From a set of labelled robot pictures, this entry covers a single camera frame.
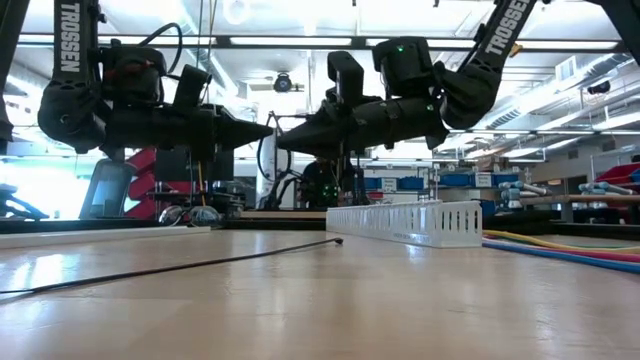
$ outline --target blue cable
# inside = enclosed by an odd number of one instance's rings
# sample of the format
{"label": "blue cable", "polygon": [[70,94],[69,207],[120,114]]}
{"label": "blue cable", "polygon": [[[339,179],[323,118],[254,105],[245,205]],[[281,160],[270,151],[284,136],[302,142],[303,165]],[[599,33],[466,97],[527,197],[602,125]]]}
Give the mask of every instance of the blue cable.
{"label": "blue cable", "polygon": [[595,259],[587,256],[566,254],[556,251],[545,251],[539,249],[532,249],[528,247],[518,246],[518,245],[509,245],[509,244],[496,244],[496,243],[488,243],[483,242],[482,246],[492,249],[498,250],[506,250],[513,251],[527,255],[535,255],[548,257],[553,259],[567,260],[580,264],[587,264],[598,266],[606,269],[624,271],[632,274],[640,274],[640,264],[630,264],[622,261],[613,261],[613,260],[603,260],[603,259]]}

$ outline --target wire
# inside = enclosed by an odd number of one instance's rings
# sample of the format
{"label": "wire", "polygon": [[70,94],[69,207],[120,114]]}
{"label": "wire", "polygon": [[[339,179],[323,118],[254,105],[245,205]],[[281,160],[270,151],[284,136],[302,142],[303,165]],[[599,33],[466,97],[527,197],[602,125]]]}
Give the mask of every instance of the wire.
{"label": "wire", "polygon": [[495,230],[484,230],[484,233],[487,235],[500,236],[508,239],[516,239],[521,240],[530,244],[552,248],[552,249],[560,249],[560,250],[580,250],[580,251],[598,251],[598,252],[612,252],[612,253],[623,253],[623,254],[640,254],[640,247],[626,247],[626,248],[581,248],[576,246],[568,246],[562,244],[556,244],[549,241],[540,240],[531,236],[514,234],[506,231],[495,231]]}
{"label": "wire", "polygon": [[565,254],[562,252],[541,250],[541,249],[535,249],[535,248],[519,246],[519,245],[496,243],[493,241],[483,242],[482,246],[491,248],[491,249],[506,250],[506,251],[518,252],[521,254],[548,257],[552,259],[567,260],[567,261],[572,261],[580,264],[598,266],[606,269],[624,271],[624,272],[629,272],[633,274],[640,274],[640,265],[638,264],[629,264],[629,263],[620,262],[620,261],[594,259],[587,256],[571,255],[571,254]]}
{"label": "wire", "polygon": [[[276,116],[276,114],[273,111],[269,112],[269,116],[267,117],[267,123],[265,124],[265,126],[269,126],[269,124],[271,123],[271,119],[273,119],[276,123],[276,131],[280,131],[280,133],[284,134],[282,127],[280,127],[280,117]],[[262,175],[262,177],[265,180],[273,183],[275,180],[271,180],[269,176],[267,176],[267,174],[264,172],[264,168],[262,167],[262,161],[260,160],[260,155],[262,154],[262,144],[264,142],[264,139],[265,138],[261,138],[258,141],[258,150],[256,151],[256,162],[258,163],[258,171],[260,172],[260,175]],[[284,170],[284,173],[289,173],[291,171],[292,163],[293,163],[293,159],[292,159],[291,151],[287,150],[287,166]]]}
{"label": "wire", "polygon": [[193,207],[193,157],[191,151],[189,151],[189,207]]}
{"label": "wire", "polygon": [[156,268],[156,269],[150,269],[150,270],[132,271],[132,272],[126,272],[121,274],[97,276],[97,277],[88,278],[88,279],[74,280],[74,281],[67,281],[67,282],[62,282],[57,284],[38,286],[30,289],[4,290],[4,291],[0,291],[0,294],[41,293],[44,291],[56,290],[61,288],[73,288],[73,287],[79,287],[79,286],[93,285],[93,284],[103,283],[107,281],[159,274],[159,273],[169,272],[169,271],[184,270],[184,269],[190,269],[190,268],[208,266],[208,265],[217,265],[217,264],[223,264],[223,263],[228,263],[233,261],[256,259],[260,257],[272,256],[272,255],[282,254],[285,252],[305,249],[308,247],[320,246],[330,242],[336,242],[339,245],[341,245],[343,240],[341,238],[332,238],[332,239],[316,241],[316,242],[312,242],[304,245],[276,249],[276,250],[267,251],[263,253],[235,256],[235,257],[224,258],[224,259],[200,261],[200,262],[189,263],[184,265],[168,266],[168,267],[162,267],[162,268]]}
{"label": "wire", "polygon": [[[210,11],[210,13],[209,13],[209,34],[208,34],[208,36],[209,36],[209,44],[208,44],[208,48],[207,48],[207,59],[211,59],[211,48],[213,47],[213,38],[212,38],[212,35],[213,35],[213,23],[214,23],[215,18],[216,18],[217,7],[218,7],[218,0],[215,0],[215,1],[209,0],[209,11]],[[207,98],[207,102],[208,103],[211,102],[211,99],[209,98],[209,84],[210,83],[207,83],[207,86],[204,89],[204,93],[205,93],[205,96]]]}
{"label": "wire", "polygon": [[178,61],[180,61],[180,56],[182,55],[182,29],[180,28],[180,25],[178,25],[177,23],[168,23],[158,30],[154,31],[151,35],[147,36],[138,44],[138,46],[147,46],[151,41],[153,41],[153,39],[157,38],[158,36],[160,36],[160,34],[171,28],[175,28],[178,32],[178,50],[176,52],[176,57],[173,59],[173,63],[171,63],[171,66],[169,67],[169,71],[167,71],[167,73],[169,74],[176,69],[176,67],[178,66]]}
{"label": "wire", "polygon": [[[493,235],[485,235],[484,237],[487,240],[504,240],[504,241],[510,241],[510,242],[514,242],[514,243],[518,243],[518,244],[526,244],[528,245],[529,243],[526,241],[522,241],[522,240],[517,240],[517,239],[512,239],[512,238],[506,238],[506,237],[502,237],[502,236],[493,236]],[[611,250],[611,249],[623,249],[626,246],[598,246],[598,245],[577,245],[577,244],[566,244],[569,246],[573,246],[573,247],[577,247],[580,248],[582,250],[584,249],[607,249],[607,250]]]}
{"label": "wire", "polygon": [[204,181],[202,181],[202,161],[198,161],[198,182],[200,183],[200,196],[202,196],[202,206],[207,205],[204,197]]}
{"label": "wire", "polygon": [[[514,244],[509,244],[509,243],[490,240],[490,239],[484,239],[483,241],[495,242],[495,243],[499,243],[499,244],[514,245]],[[520,246],[529,247],[531,249],[539,249],[539,250],[545,250],[545,251],[561,252],[561,253],[571,254],[571,255],[587,256],[587,257],[592,257],[592,258],[596,258],[596,259],[640,263],[640,255],[636,255],[636,254],[616,254],[616,253],[605,253],[605,252],[583,251],[583,250],[560,250],[560,249],[542,248],[542,247],[539,247],[539,246],[532,246],[532,245],[520,245]]]}

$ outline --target robotic arm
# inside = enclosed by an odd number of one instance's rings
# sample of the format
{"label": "robotic arm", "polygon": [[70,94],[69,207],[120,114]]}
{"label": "robotic arm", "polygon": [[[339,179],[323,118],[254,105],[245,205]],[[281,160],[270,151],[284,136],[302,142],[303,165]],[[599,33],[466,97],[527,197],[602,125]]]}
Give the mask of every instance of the robotic arm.
{"label": "robotic arm", "polygon": [[[589,2],[603,7],[640,63],[640,3]],[[378,44],[373,49],[373,61],[385,83],[384,100],[363,96],[361,88],[353,89],[354,83],[363,83],[363,74],[354,70],[359,65],[346,52],[330,53],[329,77],[336,87],[327,91],[327,98],[314,117],[280,137],[279,146],[319,156],[344,156],[350,150],[381,144],[392,148],[396,141],[425,136],[428,147],[433,149],[449,133],[443,122],[454,129],[473,127],[496,101],[505,62],[536,0],[495,3],[489,21],[476,34],[476,45],[457,71],[445,69],[441,62],[432,63],[424,38],[400,37]],[[340,54],[341,64],[332,61],[336,54]],[[345,81],[356,75],[358,82]]]}
{"label": "robotic arm", "polygon": [[[16,19],[24,20],[28,2],[9,0],[0,9],[0,45],[7,43],[3,51],[12,50],[3,53],[0,85],[22,27]],[[206,72],[187,65],[180,77],[170,75],[182,50],[177,24],[167,24],[137,46],[112,39],[110,47],[99,48],[98,22],[105,21],[98,0],[54,1],[54,69],[38,112],[38,125],[49,137],[77,153],[99,147],[118,160],[125,147],[177,145],[189,146],[196,160],[206,160],[218,149],[231,150],[271,134],[269,127],[236,121],[223,106],[202,104],[200,93],[211,81]],[[178,30],[179,45],[167,70],[162,53],[146,45],[171,27]],[[172,104],[164,101],[164,76],[179,80]],[[10,140],[12,126],[4,106],[1,110],[0,138]]]}

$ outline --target wooden table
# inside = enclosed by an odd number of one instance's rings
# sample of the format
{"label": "wooden table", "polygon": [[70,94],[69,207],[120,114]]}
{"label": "wooden table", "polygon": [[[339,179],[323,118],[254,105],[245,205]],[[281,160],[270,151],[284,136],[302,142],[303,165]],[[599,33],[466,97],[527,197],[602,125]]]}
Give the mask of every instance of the wooden table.
{"label": "wooden table", "polygon": [[[332,236],[214,231],[3,250],[0,289]],[[345,237],[343,246],[0,298],[0,349],[12,360],[640,359],[638,279],[498,250]]]}
{"label": "wooden table", "polygon": [[632,206],[640,204],[640,195],[552,195],[520,199],[522,205],[567,204],[560,210],[561,219],[573,222],[573,203],[615,202]]}

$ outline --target ceiling light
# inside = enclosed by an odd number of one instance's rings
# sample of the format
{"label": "ceiling light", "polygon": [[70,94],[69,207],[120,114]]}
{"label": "ceiling light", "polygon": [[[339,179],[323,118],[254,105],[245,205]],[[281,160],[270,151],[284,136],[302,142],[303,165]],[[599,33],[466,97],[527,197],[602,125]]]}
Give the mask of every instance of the ceiling light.
{"label": "ceiling light", "polygon": [[518,41],[525,49],[545,50],[611,50],[618,46],[617,41]]}
{"label": "ceiling light", "polygon": [[520,157],[520,156],[525,156],[525,155],[529,155],[532,154],[536,151],[540,150],[540,148],[522,148],[522,149],[515,149],[515,150],[511,150],[508,151],[504,154],[502,154],[502,156],[504,157]]}
{"label": "ceiling light", "polygon": [[540,130],[538,135],[593,135],[595,131],[590,130]]}
{"label": "ceiling light", "polygon": [[[124,45],[137,45],[141,43],[146,36],[137,35],[100,35],[98,36],[98,42],[100,44],[109,44],[111,39],[118,39]],[[53,35],[33,35],[33,34],[21,34],[18,42],[22,45],[53,45]],[[216,38],[211,37],[211,43],[216,43]],[[183,45],[207,45],[209,44],[209,37],[207,36],[185,36],[182,38]],[[178,36],[158,36],[151,40],[150,45],[155,46],[177,46]]]}
{"label": "ceiling light", "polygon": [[547,146],[545,149],[547,149],[547,150],[559,149],[559,148],[561,148],[563,146],[567,146],[567,145],[572,144],[572,143],[574,143],[576,141],[578,141],[578,138],[562,140],[562,141],[559,141],[559,142],[557,142],[555,144]]}
{"label": "ceiling light", "polygon": [[233,45],[267,46],[348,46],[349,38],[331,37],[232,37]]}
{"label": "ceiling light", "polygon": [[381,42],[387,41],[389,39],[367,39],[366,44],[367,46],[376,46],[378,44],[380,44]]}
{"label": "ceiling light", "polygon": [[435,48],[464,48],[471,49],[475,42],[465,39],[427,39],[429,47]]}
{"label": "ceiling light", "polygon": [[473,130],[474,134],[493,134],[493,135],[503,135],[503,134],[519,134],[525,135],[529,134],[529,130]]}
{"label": "ceiling light", "polygon": [[544,163],[545,159],[509,159],[509,163]]}
{"label": "ceiling light", "polygon": [[[389,40],[388,38],[371,38],[367,39],[367,46],[376,46],[381,42]],[[475,44],[473,40],[466,39],[426,39],[429,47],[433,48],[450,48],[450,49],[471,49]]]}

